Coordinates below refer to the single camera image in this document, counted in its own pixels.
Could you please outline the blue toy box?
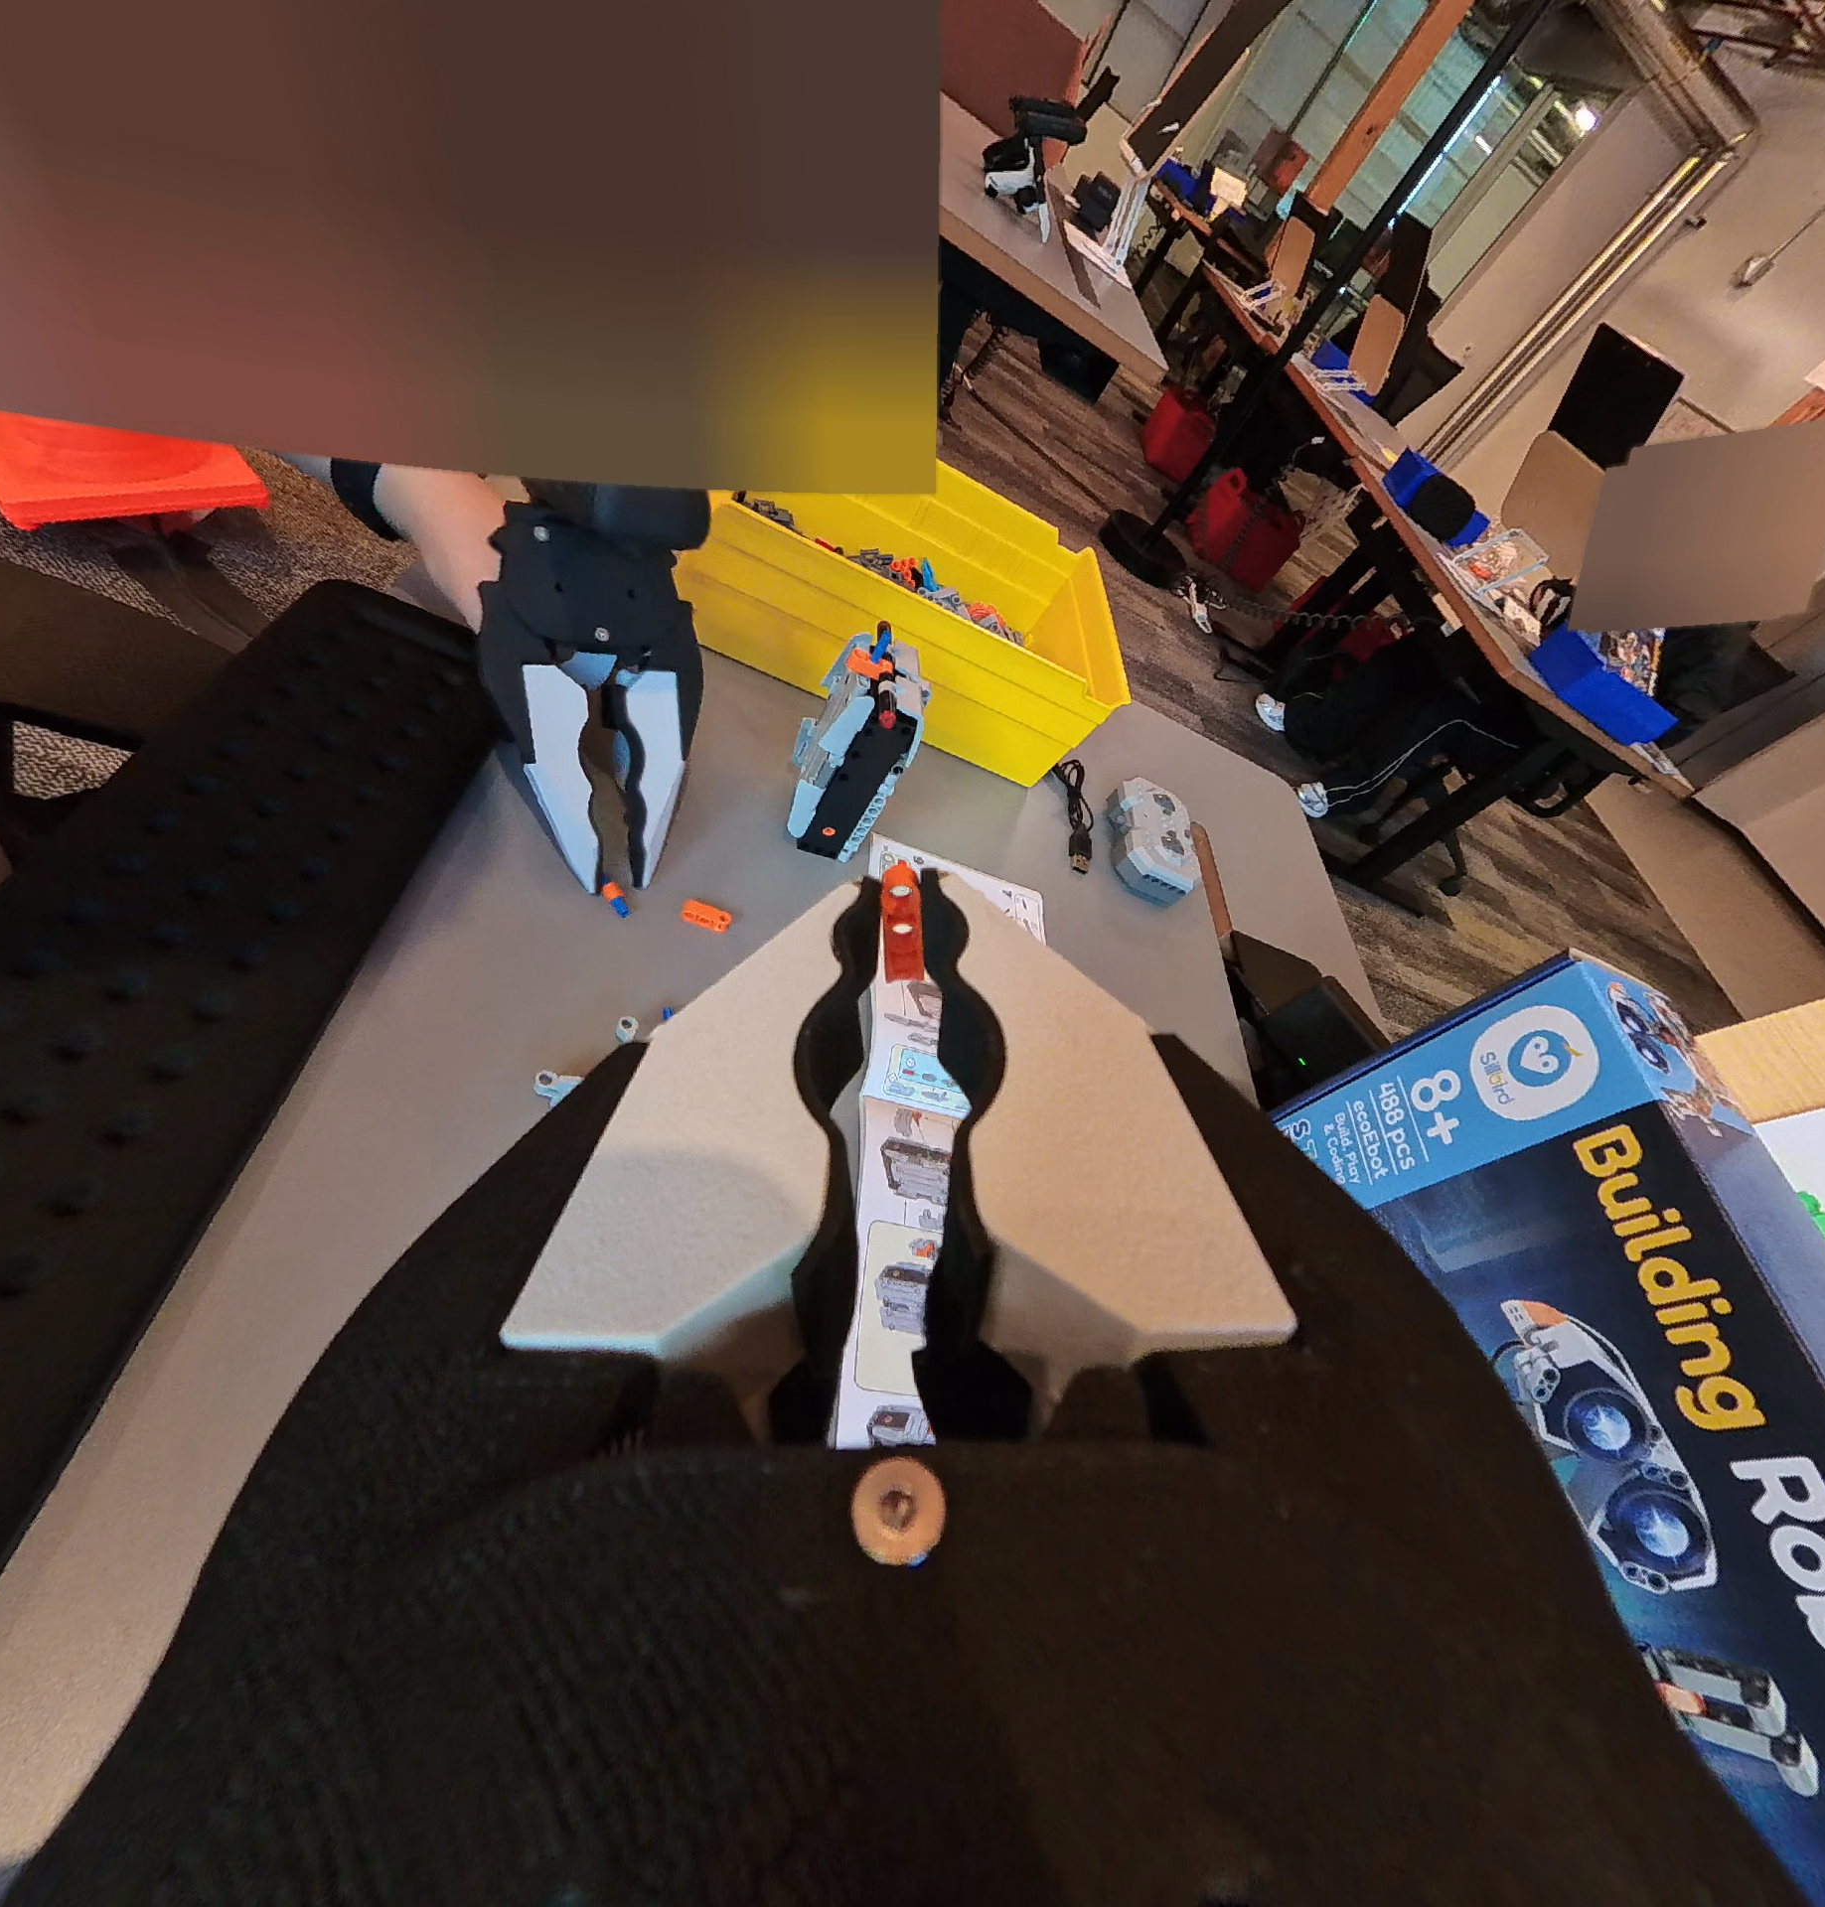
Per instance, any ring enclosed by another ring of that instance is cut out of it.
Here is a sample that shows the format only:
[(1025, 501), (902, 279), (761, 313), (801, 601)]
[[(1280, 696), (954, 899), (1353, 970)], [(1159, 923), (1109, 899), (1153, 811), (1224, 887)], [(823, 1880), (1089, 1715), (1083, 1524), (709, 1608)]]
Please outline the blue toy box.
[(1825, 1232), (1677, 1008), (1562, 956), (1272, 1119), (1449, 1302), (1662, 1703), (1825, 1904)]

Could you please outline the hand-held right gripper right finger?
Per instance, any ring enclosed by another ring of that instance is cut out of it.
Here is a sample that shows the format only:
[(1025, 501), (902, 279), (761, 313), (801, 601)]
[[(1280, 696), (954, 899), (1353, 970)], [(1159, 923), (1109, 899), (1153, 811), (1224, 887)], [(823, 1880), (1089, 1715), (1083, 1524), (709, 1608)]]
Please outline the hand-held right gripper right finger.
[(1248, 1103), (950, 875), (922, 877), (938, 1060), (968, 1101), (924, 1298), (938, 1443), (1019, 1443), (1085, 1371), (1286, 1344), (1298, 1318), (1170, 1064)]

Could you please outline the yellow plastic parts bin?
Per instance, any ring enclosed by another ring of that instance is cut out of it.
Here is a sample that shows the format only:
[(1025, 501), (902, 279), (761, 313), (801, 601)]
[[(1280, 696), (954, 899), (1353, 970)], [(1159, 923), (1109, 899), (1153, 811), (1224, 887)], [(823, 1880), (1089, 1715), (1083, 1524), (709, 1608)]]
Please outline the yellow plastic parts bin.
[(930, 688), (926, 746), (1031, 787), (1131, 700), (1099, 561), (946, 466), (934, 484), (775, 503), (848, 555), (928, 561), (944, 585), (998, 609), (1025, 648), (823, 553), (729, 491), (711, 493), (709, 537), (681, 555), (679, 593), (705, 650), (813, 696), (856, 636), (890, 625)]

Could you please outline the black monitor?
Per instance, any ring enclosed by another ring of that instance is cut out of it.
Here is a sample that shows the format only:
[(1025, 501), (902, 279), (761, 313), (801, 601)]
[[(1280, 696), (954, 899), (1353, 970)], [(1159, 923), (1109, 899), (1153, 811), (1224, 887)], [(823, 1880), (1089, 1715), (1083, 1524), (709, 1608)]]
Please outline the black monitor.
[(1683, 370), (1602, 323), (1546, 430), (1598, 470), (1624, 466), (1650, 442), (1683, 382)]

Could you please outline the grey black brick model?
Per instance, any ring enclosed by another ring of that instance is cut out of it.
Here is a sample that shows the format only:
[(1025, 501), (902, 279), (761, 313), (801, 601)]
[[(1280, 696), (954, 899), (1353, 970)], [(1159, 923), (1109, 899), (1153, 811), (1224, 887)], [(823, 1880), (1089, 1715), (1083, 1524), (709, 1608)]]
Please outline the grey black brick model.
[(785, 831), (801, 853), (844, 863), (916, 758), (928, 684), (890, 625), (860, 634), (829, 668), (827, 706), (799, 730)]

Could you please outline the pile of small brick pieces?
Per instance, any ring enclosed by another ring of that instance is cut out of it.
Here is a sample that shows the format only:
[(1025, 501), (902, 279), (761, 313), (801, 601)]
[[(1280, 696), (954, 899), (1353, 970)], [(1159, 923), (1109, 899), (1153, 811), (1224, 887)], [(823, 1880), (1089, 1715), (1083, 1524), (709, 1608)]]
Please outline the pile of small brick pieces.
[(958, 589), (944, 585), (932, 571), (930, 563), (922, 557), (894, 557), (888, 551), (874, 547), (860, 547), (854, 553), (846, 553), (836, 543), (805, 533), (789, 509), (765, 497), (751, 497), (745, 491), (733, 491), (733, 505), (753, 511), (757, 517), (803, 539), (817, 551), (825, 551), (831, 557), (854, 563), (876, 579), (898, 585), (902, 591), (918, 597), (920, 601), (972, 623), (974, 629), (988, 633), (1013, 648), (1025, 648), (1023, 633), (1015, 631), (1001, 617), (1001, 613), (994, 609), (994, 605), (966, 599)]

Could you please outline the black dotted mat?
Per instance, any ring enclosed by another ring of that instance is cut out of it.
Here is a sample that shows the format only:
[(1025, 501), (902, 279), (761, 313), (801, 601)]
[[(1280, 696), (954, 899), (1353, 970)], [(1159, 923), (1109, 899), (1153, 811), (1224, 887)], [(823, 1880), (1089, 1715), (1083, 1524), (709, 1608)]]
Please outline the black dotted mat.
[(316, 585), (0, 889), (0, 1574), (495, 738)]

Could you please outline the person's left hand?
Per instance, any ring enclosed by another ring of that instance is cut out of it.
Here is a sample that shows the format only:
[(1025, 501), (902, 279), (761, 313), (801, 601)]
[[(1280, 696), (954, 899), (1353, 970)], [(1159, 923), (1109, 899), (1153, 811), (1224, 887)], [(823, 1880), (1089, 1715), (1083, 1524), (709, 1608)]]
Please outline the person's left hand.
[(465, 470), (383, 464), (377, 468), (373, 503), (419, 553), (441, 599), (471, 633), (481, 633), (481, 593), (501, 573), (495, 537), (508, 503), (502, 484)]

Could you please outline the spare gripper device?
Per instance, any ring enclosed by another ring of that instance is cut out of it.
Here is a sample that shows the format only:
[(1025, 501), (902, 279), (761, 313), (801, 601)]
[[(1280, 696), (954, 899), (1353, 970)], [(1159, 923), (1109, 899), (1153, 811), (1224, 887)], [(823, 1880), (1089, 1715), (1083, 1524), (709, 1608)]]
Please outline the spare gripper device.
[(1027, 96), (1009, 98), (1013, 130), (988, 144), (980, 154), (982, 190), (992, 201), (1037, 225), (1039, 241), (1051, 237), (1051, 205), (1043, 148), (1057, 142), (1075, 148), (1085, 138), (1081, 112), (1063, 100)]

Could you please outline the black box with green light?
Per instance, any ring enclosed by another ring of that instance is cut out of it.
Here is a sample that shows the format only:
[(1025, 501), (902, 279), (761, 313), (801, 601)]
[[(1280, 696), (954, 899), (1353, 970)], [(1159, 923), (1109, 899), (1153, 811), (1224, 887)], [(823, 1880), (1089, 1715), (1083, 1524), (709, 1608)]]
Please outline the black box with green light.
[(1286, 1107), (1391, 1048), (1351, 994), (1306, 960), (1236, 930), (1220, 954), (1260, 1109)]

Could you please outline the red canister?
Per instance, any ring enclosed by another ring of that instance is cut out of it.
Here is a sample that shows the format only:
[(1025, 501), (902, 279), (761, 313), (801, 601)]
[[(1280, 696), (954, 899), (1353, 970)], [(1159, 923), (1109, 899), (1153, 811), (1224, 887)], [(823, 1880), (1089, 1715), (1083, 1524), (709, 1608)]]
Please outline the red canister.
[(1304, 529), (1302, 513), (1252, 486), (1240, 468), (1212, 480), (1184, 521), (1192, 553), (1248, 595), (1268, 591)]
[(1186, 482), (1210, 452), (1214, 410), (1194, 390), (1165, 386), (1141, 428), (1145, 464), (1170, 484)]

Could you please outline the long pale background table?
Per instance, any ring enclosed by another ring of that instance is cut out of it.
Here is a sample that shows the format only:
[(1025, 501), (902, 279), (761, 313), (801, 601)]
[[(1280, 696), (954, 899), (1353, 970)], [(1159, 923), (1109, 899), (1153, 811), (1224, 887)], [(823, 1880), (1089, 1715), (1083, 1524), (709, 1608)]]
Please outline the long pale background table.
[(1149, 384), (1161, 384), (1166, 360), (1127, 277), (1069, 235), (1051, 213), (1051, 237), (1029, 217), (1005, 209), (982, 190), (980, 152), (992, 130), (966, 108), (938, 96), (938, 233), (1021, 299)]

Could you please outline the red plastic lid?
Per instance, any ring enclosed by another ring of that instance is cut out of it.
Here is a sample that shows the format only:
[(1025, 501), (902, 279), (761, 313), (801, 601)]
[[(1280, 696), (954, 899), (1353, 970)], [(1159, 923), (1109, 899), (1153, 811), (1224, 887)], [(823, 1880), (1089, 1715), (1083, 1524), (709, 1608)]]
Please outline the red plastic lid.
[(0, 412), (0, 513), (19, 531), (228, 509), (268, 509), (228, 444)]

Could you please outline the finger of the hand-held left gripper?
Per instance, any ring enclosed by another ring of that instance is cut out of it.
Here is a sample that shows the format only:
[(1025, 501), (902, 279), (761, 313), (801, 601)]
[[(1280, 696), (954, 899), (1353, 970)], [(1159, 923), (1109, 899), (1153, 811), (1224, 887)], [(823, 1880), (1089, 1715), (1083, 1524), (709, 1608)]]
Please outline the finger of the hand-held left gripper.
[(685, 787), (703, 694), (689, 609), (648, 642), (618, 650), (610, 678), (612, 774), (628, 831), (632, 889), (654, 879)]
[(580, 889), (596, 895), (602, 855), (590, 819), (592, 785), (582, 764), (582, 738), (590, 696), (606, 684), (606, 656), (556, 650), (512, 625), (483, 625), (479, 664), (556, 853)]

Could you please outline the instruction booklet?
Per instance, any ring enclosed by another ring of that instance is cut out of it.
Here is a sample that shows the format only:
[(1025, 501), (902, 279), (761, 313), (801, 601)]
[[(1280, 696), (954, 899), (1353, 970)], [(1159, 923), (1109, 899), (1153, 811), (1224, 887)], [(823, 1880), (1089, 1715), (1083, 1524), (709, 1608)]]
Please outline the instruction booklet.
[[(1041, 942), (1035, 891), (884, 837), (872, 839), (870, 877), (900, 859), (920, 875), (960, 879)], [(829, 1429), (829, 1445), (846, 1451), (932, 1441), (914, 1358), (924, 1348), (924, 1302), (942, 1246), (954, 1135), (970, 1109), (938, 1060), (942, 992), (926, 956), (922, 982), (890, 986), (876, 970), (868, 1010), (852, 1155), (856, 1296)]]

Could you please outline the beige cardboard divider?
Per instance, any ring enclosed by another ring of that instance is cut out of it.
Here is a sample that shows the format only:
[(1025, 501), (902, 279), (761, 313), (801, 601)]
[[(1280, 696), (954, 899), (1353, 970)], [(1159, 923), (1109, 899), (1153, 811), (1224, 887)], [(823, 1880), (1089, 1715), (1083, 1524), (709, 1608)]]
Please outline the beige cardboard divider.
[(1542, 432), (1498, 507), (1496, 519), (1544, 553), (1554, 577), (1576, 581), (1592, 535), (1606, 472), (1570, 442)]

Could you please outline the long background workbench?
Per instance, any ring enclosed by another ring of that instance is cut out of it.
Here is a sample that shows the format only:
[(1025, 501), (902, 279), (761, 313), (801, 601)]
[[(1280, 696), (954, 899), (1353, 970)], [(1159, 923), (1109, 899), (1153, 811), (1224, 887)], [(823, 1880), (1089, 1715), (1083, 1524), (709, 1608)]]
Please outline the long background workbench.
[[(1246, 372), (1274, 360), (1284, 346), (1284, 337), (1266, 325), (1264, 315), (1274, 311), (1276, 303), (1258, 299), (1256, 287), (1242, 287), (1216, 267), (1222, 249), (1210, 225), (1172, 199), (1163, 184), (1153, 190), (1153, 209), (1165, 227), (1157, 261), (1168, 251), (1180, 227), (1190, 229), (1202, 249), (1198, 267), (1182, 293), (1170, 301), (1159, 333), (1172, 331), (1184, 309), (1204, 297), (1210, 301), (1214, 319), (1228, 323), (1232, 337), (1242, 344)], [(1439, 476), (1429, 472), (1423, 458), (1401, 442), (1397, 430), (1361, 400), (1353, 380), (1343, 372), (1320, 370), (1310, 354), (1292, 356), (1280, 372), (1294, 402), (1316, 420), (1312, 438), (1333, 448), (1349, 470), (1359, 505), (1367, 513), (1363, 537), (1395, 541), (1399, 557), (1381, 559), (1375, 571), (1413, 573), (1407, 587), (1411, 603), (1401, 605), (1401, 621), (1409, 629), (1429, 623), (1439, 638), (1463, 634), (1471, 640), (1475, 656), (1487, 662), (1498, 680), (1532, 700), (1532, 712), (1546, 720), (1550, 738), (1564, 738), (1580, 756), (1598, 752), (1606, 774), (1662, 789), (1669, 799), (1691, 799), (1693, 787), (1665, 752), (1654, 744), (1624, 744), (1608, 736), (1540, 680), (1532, 664), (1534, 638), (1500, 617), (1495, 583), (1479, 583), (1469, 575), (1467, 545), (1431, 537), (1401, 507), (1401, 497), (1389, 484), (1397, 466), (1409, 466), (1423, 484), (1435, 484)]]

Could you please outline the pale wooden board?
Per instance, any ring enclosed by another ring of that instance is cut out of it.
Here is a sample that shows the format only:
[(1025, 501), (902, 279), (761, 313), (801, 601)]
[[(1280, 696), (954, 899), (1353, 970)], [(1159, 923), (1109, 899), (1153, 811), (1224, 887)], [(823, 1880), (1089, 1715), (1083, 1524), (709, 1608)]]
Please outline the pale wooden board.
[(1825, 1000), (1697, 1040), (1751, 1127), (1825, 1111)]

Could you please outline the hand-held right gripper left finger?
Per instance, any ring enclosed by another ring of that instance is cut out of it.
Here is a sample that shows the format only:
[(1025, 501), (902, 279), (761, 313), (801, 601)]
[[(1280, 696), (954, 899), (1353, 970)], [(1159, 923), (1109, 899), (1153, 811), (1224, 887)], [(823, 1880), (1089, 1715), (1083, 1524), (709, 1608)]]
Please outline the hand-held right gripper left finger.
[(842, 887), (644, 1046), (499, 1328), (520, 1354), (727, 1377), (779, 1445), (827, 1447), (856, 1288), (833, 1111), (866, 1060), (880, 889)]

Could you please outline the pale grey curved brick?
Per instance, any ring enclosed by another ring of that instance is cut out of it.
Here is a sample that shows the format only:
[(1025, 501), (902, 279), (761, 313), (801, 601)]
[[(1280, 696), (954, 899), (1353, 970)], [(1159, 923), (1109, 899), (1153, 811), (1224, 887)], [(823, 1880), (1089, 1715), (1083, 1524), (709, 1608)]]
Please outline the pale grey curved brick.
[(574, 1091), (586, 1075), (590, 1075), (606, 1058), (618, 1056), (624, 1048), (638, 1044), (640, 1022), (636, 1016), (624, 1014), (614, 1022), (612, 1038), (608, 1046), (600, 1050), (594, 1062), (582, 1066), (580, 1070), (538, 1070), (534, 1073), (534, 1093), (548, 1105), (558, 1105), (570, 1091)]

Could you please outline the grey desk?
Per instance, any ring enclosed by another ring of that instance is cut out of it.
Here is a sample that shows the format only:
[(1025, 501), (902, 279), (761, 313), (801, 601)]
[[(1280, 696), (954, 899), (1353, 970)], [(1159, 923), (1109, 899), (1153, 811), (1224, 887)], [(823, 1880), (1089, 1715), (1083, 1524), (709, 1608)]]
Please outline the grey desk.
[[(0, 1898), (129, 1717), (306, 1371), (542, 1115), (532, 1075), (594, 1062), (616, 1018), (679, 1008), (850, 877), (783, 837), (807, 702), (705, 656), (685, 799), (628, 921), (570, 885), (502, 768), (477, 776), (0, 1574)], [(1075, 756), (1093, 805), (1135, 776), (1178, 793), (1234, 926), (1381, 1018), (1280, 778), (1143, 704)], [(1101, 857), (1071, 875), (1055, 787), (926, 748), (884, 831), (1037, 891), (1053, 950), (1248, 1087), (1208, 911), (1147, 907)], [(729, 911), (731, 930), (683, 925), (689, 899)]]

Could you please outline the grey motor block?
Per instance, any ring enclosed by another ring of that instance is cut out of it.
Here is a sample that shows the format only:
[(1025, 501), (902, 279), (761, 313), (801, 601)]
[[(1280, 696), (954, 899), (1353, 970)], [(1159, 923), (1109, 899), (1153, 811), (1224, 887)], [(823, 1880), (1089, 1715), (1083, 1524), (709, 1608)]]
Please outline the grey motor block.
[(1143, 776), (1109, 797), (1111, 861), (1127, 891), (1163, 909), (1196, 891), (1202, 879), (1186, 805)]

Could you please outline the blue plastic bin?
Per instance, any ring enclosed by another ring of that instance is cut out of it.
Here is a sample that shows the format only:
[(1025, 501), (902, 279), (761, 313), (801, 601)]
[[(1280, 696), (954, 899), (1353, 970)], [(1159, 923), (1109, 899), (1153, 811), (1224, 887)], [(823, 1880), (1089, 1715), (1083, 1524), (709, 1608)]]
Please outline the blue plastic bin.
[(1663, 634), (1544, 633), (1530, 666), (1592, 728), (1626, 748), (1658, 746), (1681, 718), (1658, 698)]
[(1465, 551), (1491, 531), (1491, 517), (1481, 513), (1471, 491), (1413, 448), (1397, 456), (1381, 482), (1389, 501), (1447, 549)]

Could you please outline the black backpack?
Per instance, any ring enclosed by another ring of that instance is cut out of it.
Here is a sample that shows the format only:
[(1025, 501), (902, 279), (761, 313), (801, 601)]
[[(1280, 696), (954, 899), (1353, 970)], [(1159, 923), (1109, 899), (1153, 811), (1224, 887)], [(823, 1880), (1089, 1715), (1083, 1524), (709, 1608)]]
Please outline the black backpack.
[(1449, 680), (1423, 634), (1403, 619), (1365, 617), (1298, 642), (1270, 686), (1284, 746), (1312, 766), (1331, 766), (1399, 738), (1431, 704), (1445, 704)]

